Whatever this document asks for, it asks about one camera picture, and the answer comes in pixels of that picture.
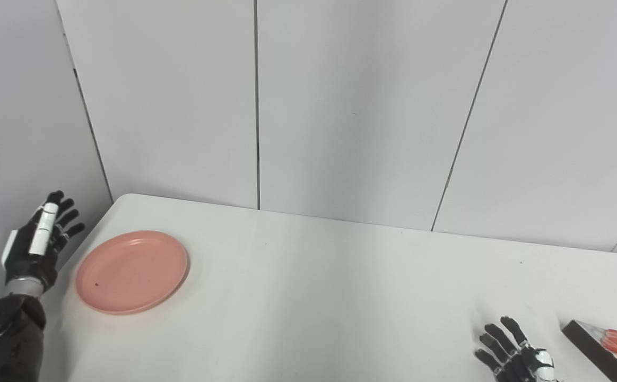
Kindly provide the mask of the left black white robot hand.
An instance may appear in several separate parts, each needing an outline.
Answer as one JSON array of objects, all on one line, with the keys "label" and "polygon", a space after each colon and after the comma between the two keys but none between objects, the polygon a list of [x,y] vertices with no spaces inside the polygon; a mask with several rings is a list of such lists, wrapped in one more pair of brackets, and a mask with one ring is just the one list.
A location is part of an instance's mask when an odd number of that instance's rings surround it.
[{"label": "left black white robot hand", "polygon": [[63,191],[54,191],[25,225],[10,232],[1,264],[11,293],[40,297],[55,285],[59,254],[85,230],[74,205]]}]

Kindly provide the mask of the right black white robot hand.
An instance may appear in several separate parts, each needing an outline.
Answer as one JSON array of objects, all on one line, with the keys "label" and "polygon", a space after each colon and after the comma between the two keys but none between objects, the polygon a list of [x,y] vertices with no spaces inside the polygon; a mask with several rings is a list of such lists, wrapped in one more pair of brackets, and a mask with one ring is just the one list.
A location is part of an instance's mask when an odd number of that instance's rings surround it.
[{"label": "right black white robot hand", "polygon": [[558,381],[555,363],[544,348],[532,346],[512,317],[489,323],[479,336],[482,345],[474,356],[492,373],[495,381]]}]

